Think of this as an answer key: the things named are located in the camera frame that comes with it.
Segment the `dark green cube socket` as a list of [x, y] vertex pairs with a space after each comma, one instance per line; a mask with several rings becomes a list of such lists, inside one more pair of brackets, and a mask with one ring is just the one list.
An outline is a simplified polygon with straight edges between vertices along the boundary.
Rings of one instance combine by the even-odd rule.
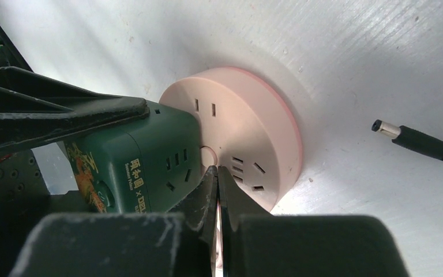
[[148, 107], [146, 118], [65, 141], [78, 190], [92, 210], [167, 212], [198, 186], [198, 121], [155, 102]]

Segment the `round pink socket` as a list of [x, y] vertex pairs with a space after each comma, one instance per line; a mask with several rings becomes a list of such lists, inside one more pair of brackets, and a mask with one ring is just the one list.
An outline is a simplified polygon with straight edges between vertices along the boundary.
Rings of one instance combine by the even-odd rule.
[[160, 103], [196, 118], [202, 164], [228, 168], [267, 211], [298, 180], [303, 145], [296, 120], [280, 95], [253, 73], [209, 69], [170, 85]]

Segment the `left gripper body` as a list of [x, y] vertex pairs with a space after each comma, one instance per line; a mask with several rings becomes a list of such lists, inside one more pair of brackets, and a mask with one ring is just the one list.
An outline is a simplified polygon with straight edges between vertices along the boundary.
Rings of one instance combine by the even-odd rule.
[[28, 234], [43, 217], [87, 211], [80, 192], [49, 192], [32, 151], [0, 158], [0, 276], [8, 276]]

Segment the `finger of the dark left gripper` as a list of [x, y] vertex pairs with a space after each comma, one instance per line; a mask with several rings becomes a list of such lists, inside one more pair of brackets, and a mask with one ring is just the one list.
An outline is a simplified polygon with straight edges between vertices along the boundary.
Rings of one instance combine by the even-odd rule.
[[0, 68], [0, 158], [149, 114], [143, 98], [96, 93], [14, 66]]

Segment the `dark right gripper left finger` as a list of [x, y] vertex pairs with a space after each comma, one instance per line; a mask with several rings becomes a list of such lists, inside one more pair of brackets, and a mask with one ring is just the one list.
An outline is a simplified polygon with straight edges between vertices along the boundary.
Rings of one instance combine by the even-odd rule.
[[217, 168], [166, 213], [58, 213], [29, 234], [11, 276], [214, 276]]

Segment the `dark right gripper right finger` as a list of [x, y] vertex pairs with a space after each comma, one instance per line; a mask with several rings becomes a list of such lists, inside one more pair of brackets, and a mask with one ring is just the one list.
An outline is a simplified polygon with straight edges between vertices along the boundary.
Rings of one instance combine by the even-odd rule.
[[408, 276], [391, 233], [367, 215], [276, 216], [218, 168], [224, 276]]

